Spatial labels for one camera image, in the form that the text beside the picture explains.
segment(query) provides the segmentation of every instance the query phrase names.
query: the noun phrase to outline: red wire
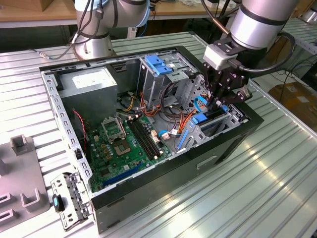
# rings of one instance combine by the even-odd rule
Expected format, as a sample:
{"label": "red wire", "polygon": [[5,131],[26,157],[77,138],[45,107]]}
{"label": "red wire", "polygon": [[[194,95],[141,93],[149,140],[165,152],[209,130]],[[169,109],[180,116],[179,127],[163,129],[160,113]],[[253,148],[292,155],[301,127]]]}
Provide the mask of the red wire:
{"label": "red wire", "polygon": [[79,115],[78,112],[76,112],[75,110],[73,110],[73,112],[79,117],[81,125],[83,126],[83,131],[84,131],[84,149],[85,149],[85,152],[86,152],[86,131],[85,131],[84,121],[83,121],[82,117]]}

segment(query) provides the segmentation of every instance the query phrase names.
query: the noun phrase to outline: green circuit board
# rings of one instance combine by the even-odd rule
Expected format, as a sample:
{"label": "green circuit board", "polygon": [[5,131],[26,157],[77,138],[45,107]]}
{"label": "green circuit board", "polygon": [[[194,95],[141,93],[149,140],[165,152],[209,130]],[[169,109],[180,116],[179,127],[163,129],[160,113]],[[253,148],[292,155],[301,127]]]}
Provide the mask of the green circuit board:
{"label": "green circuit board", "polygon": [[[153,129],[146,116],[139,118],[139,122],[146,130]],[[156,147],[163,152],[162,155],[157,159],[150,160],[128,123],[123,121],[122,124],[126,137],[124,140],[115,140],[112,144],[109,143],[101,125],[96,130],[87,133],[90,142],[87,146],[90,146],[91,155],[89,165],[93,172],[89,181],[93,192],[103,189],[104,181],[132,170],[133,173],[141,171],[171,156],[170,150],[163,143],[160,143],[160,145],[156,144]]]}

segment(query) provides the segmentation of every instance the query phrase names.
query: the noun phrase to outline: slotted metal table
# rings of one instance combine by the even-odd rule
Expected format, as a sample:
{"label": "slotted metal table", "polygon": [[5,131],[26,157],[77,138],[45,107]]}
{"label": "slotted metal table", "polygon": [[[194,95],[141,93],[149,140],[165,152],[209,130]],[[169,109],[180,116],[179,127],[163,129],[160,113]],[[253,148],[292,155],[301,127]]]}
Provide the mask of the slotted metal table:
{"label": "slotted metal table", "polygon": [[283,31],[291,34],[295,38],[296,44],[304,50],[312,55],[317,54],[317,26],[310,25],[298,18],[291,18],[284,26]]}
{"label": "slotted metal table", "polygon": [[[186,32],[113,41],[118,54],[176,45],[203,60],[206,44]],[[72,51],[58,61],[30,51],[0,54],[0,143],[33,137],[49,197],[50,181],[73,167],[38,67],[76,60]],[[91,216],[64,232],[51,206],[0,237],[310,237],[317,228],[317,135],[258,86],[249,88],[247,103],[264,119],[259,129],[226,161],[145,210],[98,235]]]}

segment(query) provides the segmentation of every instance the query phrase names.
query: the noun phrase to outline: blue cable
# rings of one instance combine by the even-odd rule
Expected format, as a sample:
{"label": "blue cable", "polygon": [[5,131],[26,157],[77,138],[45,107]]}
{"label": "blue cable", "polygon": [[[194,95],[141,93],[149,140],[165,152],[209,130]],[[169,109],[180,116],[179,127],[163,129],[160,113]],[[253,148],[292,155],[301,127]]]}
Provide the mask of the blue cable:
{"label": "blue cable", "polygon": [[207,105],[207,100],[205,98],[203,98],[202,96],[197,96],[195,99],[194,99],[194,105],[195,105],[195,108],[197,109],[198,112],[202,112],[202,110],[199,108],[199,105],[197,104],[197,101],[200,100],[203,102],[203,104]]}
{"label": "blue cable", "polygon": [[158,136],[161,137],[162,134],[164,134],[165,132],[167,132],[167,130],[161,130],[161,131],[158,133]]}
{"label": "blue cable", "polygon": [[145,23],[144,30],[143,30],[143,32],[141,33],[141,35],[140,35],[139,37],[143,36],[144,32],[145,32],[145,31],[146,31],[146,29],[147,29],[147,26],[148,26],[148,23]]}

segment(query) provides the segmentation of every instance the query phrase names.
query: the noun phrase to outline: yellow wire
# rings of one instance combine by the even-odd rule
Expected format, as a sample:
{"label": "yellow wire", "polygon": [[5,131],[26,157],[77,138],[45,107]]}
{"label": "yellow wire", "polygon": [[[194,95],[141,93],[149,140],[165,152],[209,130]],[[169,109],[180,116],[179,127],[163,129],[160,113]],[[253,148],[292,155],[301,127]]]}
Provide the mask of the yellow wire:
{"label": "yellow wire", "polygon": [[133,101],[134,101],[134,97],[132,97],[132,99],[131,99],[130,106],[129,106],[127,109],[124,110],[125,112],[128,112],[128,111],[130,111],[130,110],[132,109],[132,107],[133,107]]}

